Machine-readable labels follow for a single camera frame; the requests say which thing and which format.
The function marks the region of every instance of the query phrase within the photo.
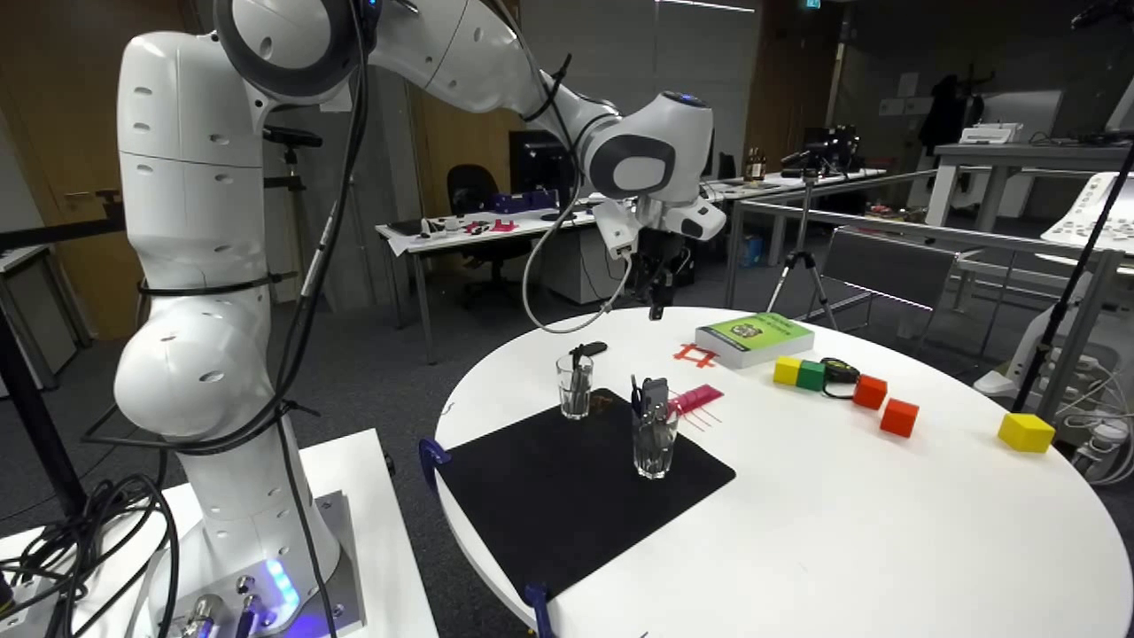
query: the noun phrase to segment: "orange block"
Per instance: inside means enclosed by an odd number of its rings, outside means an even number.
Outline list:
[[[909,439],[914,422],[917,422],[917,404],[889,400],[881,413],[881,433]]]
[[[881,400],[885,400],[885,393],[889,393],[885,378],[857,377],[857,384],[852,384],[852,404],[857,404],[857,407],[878,413]]]

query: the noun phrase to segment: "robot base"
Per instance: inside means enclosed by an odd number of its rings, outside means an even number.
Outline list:
[[[327,580],[327,596],[331,606],[331,622],[336,631],[354,631],[366,629],[366,606],[361,606],[361,580],[359,580],[359,541],[354,541],[354,530],[350,530],[350,502],[344,492],[328,492],[316,500],[327,530],[331,532],[331,538],[340,541],[340,564]],[[253,580],[269,580],[269,569],[253,564],[246,570],[237,573],[219,573],[211,546],[201,532],[201,525],[193,525],[189,534],[181,534],[181,584],[177,584],[177,610],[174,610],[174,634],[237,634],[237,617],[242,617],[242,596],[237,596],[237,580],[253,577]],[[164,552],[153,569],[153,573],[145,577],[145,622],[150,629],[157,629],[157,622],[164,617],[164,603],[166,603],[166,580],[171,580],[171,552]],[[303,593],[303,606],[292,612],[292,622],[283,631],[262,631],[262,634],[283,634],[283,638],[321,638],[327,631],[327,612],[321,612],[321,596],[317,593]]]

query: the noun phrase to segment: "black square mat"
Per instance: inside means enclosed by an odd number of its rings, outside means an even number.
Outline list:
[[[630,407],[596,390],[584,422],[568,422],[559,407],[539,413],[452,447],[440,475],[509,584],[535,584],[554,599],[735,471],[681,435],[670,475],[636,479]]]

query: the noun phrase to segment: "floor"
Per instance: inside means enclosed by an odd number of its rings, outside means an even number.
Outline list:
[[[761,309],[774,285],[771,271],[745,271],[741,309]],[[809,279],[796,273],[787,285],[778,312],[792,316],[809,309]],[[693,289],[676,291],[676,304],[720,304],[724,300],[724,266],[708,261]],[[544,316],[576,316],[579,309],[544,297]],[[452,390],[452,384],[491,348],[529,330],[512,291],[481,291],[481,285],[458,279],[450,289],[431,289],[434,316],[434,361],[427,361],[419,328],[392,328],[392,312],[346,312],[321,316],[316,324],[316,341],[307,361],[297,377],[292,400],[311,407],[311,416],[292,416],[297,439],[317,442],[359,430],[375,430],[392,461],[392,485],[408,517],[408,534],[419,552],[419,569],[427,589],[427,603],[442,638],[523,638],[529,631],[485,593],[458,552],[440,508],[421,485],[415,466],[415,442],[431,433],[434,416]],[[1007,309],[988,335],[988,356],[970,352],[970,328],[985,328],[988,309],[970,304],[965,316],[940,316],[933,335],[917,343],[917,360],[973,378],[988,361],[1014,348],[1019,328],[1034,309]],[[876,309],[863,324],[867,338],[891,338],[917,328],[914,316]],[[139,451],[106,451],[80,442],[80,430],[108,407],[108,384],[115,364],[115,343],[95,343],[80,352],[47,404],[66,439],[73,466],[86,484],[153,471],[153,458]],[[51,520],[51,500],[47,479],[12,425],[12,413],[0,404],[0,534],[38,520]],[[1126,546],[1134,541],[1134,485],[1102,492],[1113,510]]]

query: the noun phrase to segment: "office chair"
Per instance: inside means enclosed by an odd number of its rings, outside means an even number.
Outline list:
[[[445,173],[445,194],[450,194],[450,213],[481,213],[496,208],[500,189],[491,173],[477,162],[458,162]],[[500,271],[505,258],[529,257],[523,243],[496,243],[496,245],[476,245],[461,252],[472,266],[490,261],[491,266],[491,285],[500,285]]]
[[[924,312],[924,328],[917,330],[917,338],[909,338],[909,348],[929,335],[952,266],[955,252],[851,227],[837,227],[823,257],[823,278],[863,291],[851,300],[832,304],[832,312],[857,300],[870,304],[876,297]]]

